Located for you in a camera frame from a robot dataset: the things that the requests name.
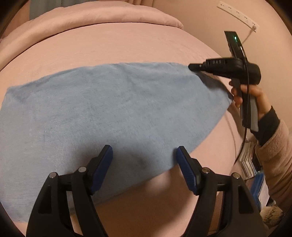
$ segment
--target black cable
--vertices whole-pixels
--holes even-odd
[[[246,58],[244,57],[243,59],[244,62],[244,66],[245,66],[245,71],[246,71],[246,76],[247,76],[247,106],[246,106],[246,116],[247,118],[249,118],[251,115],[249,113],[249,104],[250,104],[250,95],[249,95],[249,73],[248,73],[248,69],[247,69],[247,62],[246,62]],[[244,135],[243,135],[243,141],[241,144],[241,148],[240,151],[235,159],[234,164],[238,161],[239,157],[241,156],[244,144],[245,144],[245,140],[246,140],[246,133],[247,133],[247,128],[245,128],[244,130]]]

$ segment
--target pink mattress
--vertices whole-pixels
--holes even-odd
[[[0,43],[0,101],[6,89],[81,66],[119,62],[188,65],[219,57],[157,9],[125,2],[87,2],[56,8],[29,21]],[[229,80],[221,80],[228,89]],[[232,104],[210,135],[189,151],[202,166],[230,174],[239,151],[239,114]],[[197,197],[178,166],[97,206],[109,236],[181,236]],[[216,229],[219,208],[211,231]],[[80,232],[76,217],[72,217]],[[25,230],[25,223],[17,223]]]

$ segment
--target wall outlet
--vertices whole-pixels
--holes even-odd
[[[238,11],[234,7],[226,4],[225,2],[220,1],[217,5],[218,8],[228,12],[229,14],[233,15],[237,19],[241,20],[244,24],[246,24],[248,27],[254,30],[254,32],[257,32],[260,26],[250,19],[248,16],[244,15],[242,12]]]

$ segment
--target person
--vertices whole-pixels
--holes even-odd
[[[247,85],[241,85],[247,93]],[[249,86],[258,107],[258,132],[251,131],[258,140],[255,153],[263,165],[269,194],[277,206],[287,212],[292,205],[292,138],[285,122],[280,120],[261,87]],[[236,88],[232,88],[236,107],[242,103]]]

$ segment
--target black cuff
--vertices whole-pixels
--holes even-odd
[[[272,107],[270,111],[258,121],[258,132],[251,131],[251,133],[262,147],[275,134],[279,124],[280,120]]]

